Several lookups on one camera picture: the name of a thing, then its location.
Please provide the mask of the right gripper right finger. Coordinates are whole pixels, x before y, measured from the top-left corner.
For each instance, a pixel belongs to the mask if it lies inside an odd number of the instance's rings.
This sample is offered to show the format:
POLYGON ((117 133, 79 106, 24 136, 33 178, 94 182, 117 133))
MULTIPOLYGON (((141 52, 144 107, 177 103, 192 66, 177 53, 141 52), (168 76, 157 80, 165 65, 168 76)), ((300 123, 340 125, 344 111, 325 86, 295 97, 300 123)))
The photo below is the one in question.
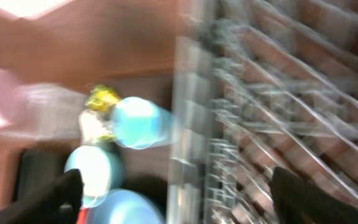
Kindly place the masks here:
POLYGON ((358 209, 330 196, 319 187, 281 167, 269 183, 273 206, 280 223, 358 224, 358 209))

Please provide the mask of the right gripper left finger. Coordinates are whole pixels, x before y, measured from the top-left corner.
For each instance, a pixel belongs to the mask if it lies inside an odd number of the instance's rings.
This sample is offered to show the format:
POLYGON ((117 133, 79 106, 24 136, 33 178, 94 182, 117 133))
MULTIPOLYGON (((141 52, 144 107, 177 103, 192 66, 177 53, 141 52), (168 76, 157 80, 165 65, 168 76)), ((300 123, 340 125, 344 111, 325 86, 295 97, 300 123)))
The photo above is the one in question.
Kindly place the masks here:
POLYGON ((0 224, 75 224, 82 206, 83 181, 72 169, 0 210, 0 224))

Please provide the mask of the light blue rice bowl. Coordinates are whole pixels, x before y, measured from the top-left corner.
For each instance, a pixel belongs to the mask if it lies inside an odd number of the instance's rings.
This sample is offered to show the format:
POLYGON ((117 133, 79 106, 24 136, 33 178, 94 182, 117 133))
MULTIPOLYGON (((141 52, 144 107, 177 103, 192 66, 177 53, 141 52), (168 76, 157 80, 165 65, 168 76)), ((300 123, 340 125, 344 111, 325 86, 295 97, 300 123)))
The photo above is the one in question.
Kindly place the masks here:
POLYGON ((79 170, 83 182, 82 208, 102 204, 112 189, 124 181, 124 166, 114 152, 98 146, 76 148, 65 163, 64 171, 79 170))

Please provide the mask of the blue plate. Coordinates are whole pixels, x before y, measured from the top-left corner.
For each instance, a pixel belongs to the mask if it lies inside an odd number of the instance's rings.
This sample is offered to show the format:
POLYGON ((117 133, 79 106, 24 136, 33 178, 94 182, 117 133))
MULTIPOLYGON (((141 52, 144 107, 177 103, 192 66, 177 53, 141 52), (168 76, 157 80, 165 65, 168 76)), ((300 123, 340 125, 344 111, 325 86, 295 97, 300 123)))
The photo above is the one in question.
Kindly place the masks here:
POLYGON ((165 224, 157 204, 138 192, 114 189, 104 201, 91 208, 86 224, 165 224))

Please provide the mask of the white tissue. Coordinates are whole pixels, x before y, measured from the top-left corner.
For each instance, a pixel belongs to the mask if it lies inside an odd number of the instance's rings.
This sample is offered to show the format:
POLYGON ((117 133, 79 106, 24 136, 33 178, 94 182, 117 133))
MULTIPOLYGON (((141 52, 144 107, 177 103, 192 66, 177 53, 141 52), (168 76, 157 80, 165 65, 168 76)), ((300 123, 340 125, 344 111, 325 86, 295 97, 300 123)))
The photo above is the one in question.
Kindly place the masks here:
POLYGON ((98 111, 86 109, 78 117, 81 145, 96 145, 100 142, 111 142, 114 135, 111 132, 111 124, 103 118, 98 111))

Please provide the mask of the light blue cup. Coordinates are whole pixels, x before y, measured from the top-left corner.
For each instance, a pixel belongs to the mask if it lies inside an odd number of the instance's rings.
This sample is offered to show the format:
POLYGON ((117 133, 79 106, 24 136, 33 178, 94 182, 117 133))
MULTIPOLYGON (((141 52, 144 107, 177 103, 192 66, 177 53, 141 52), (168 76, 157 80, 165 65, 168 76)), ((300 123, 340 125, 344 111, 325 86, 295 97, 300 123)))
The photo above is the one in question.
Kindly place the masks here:
POLYGON ((131 96, 111 112, 114 142, 121 147, 143 150, 166 146, 178 140, 178 119, 154 102, 131 96))

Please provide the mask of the yellow snack wrapper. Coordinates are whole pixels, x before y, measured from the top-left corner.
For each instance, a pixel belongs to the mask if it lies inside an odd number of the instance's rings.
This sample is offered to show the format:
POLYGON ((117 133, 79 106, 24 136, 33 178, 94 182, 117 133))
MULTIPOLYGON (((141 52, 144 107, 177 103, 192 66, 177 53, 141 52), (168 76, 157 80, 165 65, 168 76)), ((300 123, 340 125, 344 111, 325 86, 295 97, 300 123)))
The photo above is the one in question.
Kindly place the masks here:
POLYGON ((90 91, 85 106, 101 124, 100 132, 96 134, 96 140, 107 142, 115 140, 115 135, 111 131, 111 112, 120 101, 121 97, 111 87, 96 85, 90 91))

